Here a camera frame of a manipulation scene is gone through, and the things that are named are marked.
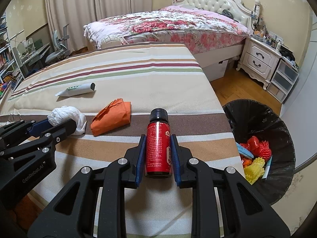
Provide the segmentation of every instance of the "white headboard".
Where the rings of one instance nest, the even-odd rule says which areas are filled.
[[[173,0],[173,5],[189,5],[205,11],[222,13],[224,9],[230,11],[233,18],[239,23],[251,28],[251,13],[248,8],[241,4],[241,0]]]

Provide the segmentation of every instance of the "bed frame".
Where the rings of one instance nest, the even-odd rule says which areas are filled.
[[[246,26],[253,33],[251,27],[251,15],[252,11],[246,8],[242,4],[242,0],[172,0],[173,5],[183,6],[185,8],[196,7],[205,11],[212,11],[222,13],[224,9],[230,11],[235,20]],[[212,67],[216,72],[219,69],[215,65],[229,58],[242,54],[244,44],[235,45],[231,47],[225,47],[220,49],[211,50],[208,52],[195,54],[197,62],[202,68],[213,65]]]

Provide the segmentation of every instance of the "orange paper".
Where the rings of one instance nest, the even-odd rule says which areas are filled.
[[[94,136],[111,131],[131,122],[131,102],[122,98],[112,101],[93,119],[90,128]]]

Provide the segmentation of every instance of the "nightstand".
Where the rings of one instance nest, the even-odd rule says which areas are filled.
[[[247,37],[237,71],[241,68],[253,79],[264,83],[266,90],[282,55],[273,47]]]

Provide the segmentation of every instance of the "red label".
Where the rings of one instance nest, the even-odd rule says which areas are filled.
[[[147,126],[146,171],[170,172],[171,170],[170,126],[164,122],[153,122]]]

